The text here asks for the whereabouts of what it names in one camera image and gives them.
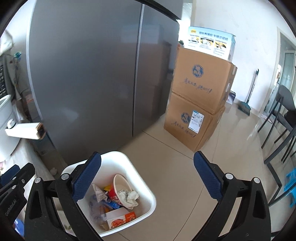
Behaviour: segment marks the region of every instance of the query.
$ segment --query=silver screw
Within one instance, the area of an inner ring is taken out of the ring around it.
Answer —
[[[254,178],[254,182],[260,183],[260,179],[256,177],[256,178]]]
[[[69,174],[65,173],[62,175],[63,180],[67,180],[69,178]]]
[[[39,183],[40,181],[41,181],[41,178],[40,178],[40,177],[37,177],[37,178],[34,180],[35,183]]]
[[[233,179],[233,175],[231,173],[227,173],[225,177],[229,180]]]

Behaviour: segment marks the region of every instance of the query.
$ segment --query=chair backrest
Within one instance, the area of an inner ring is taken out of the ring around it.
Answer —
[[[284,85],[279,86],[278,93],[276,94],[276,101],[283,97],[283,106],[288,110],[296,110],[292,93]]]

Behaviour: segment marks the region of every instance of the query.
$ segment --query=blue plastic stool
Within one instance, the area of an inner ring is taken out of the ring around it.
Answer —
[[[287,178],[289,179],[289,182],[285,185],[284,191],[287,191],[293,184],[296,183],[296,168],[287,174]],[[289,193],[293,196],[292,204],[290,204],[290,208],[292,208],[296,204],[296,187],[294,187]]]

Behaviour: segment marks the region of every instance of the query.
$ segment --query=broom handle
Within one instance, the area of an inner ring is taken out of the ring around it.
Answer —
[[[248,99],[247,99],[247,102],[246,102],[247,104],[249,103],[249,100],[250,100],[251,95],[252,95],[252,93],[253,93],[253,90],[254,90],[255,84],[256,84],[256,82],[257,82],[258,74],[259,74],[259,69],[256,71],[256,74],[255,74],[255,77],[254,77],[254,81],[253,81],[253,86],[252,86],[252,89],[251,89],[251,91],[250,91],[250,94],[249,94]]]

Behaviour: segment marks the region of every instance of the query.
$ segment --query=blue circular logo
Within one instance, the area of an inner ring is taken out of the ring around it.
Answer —
[[[188,124],[190,121],[190,115],[188,113],[183,113],[181,115],[181,120],[185,123]]]
[[[193,66],[192,68],[192,74],[196,77],[196,78],[200,78],[201,76],[203,76],[203,68],[199,65],[196,64]]]

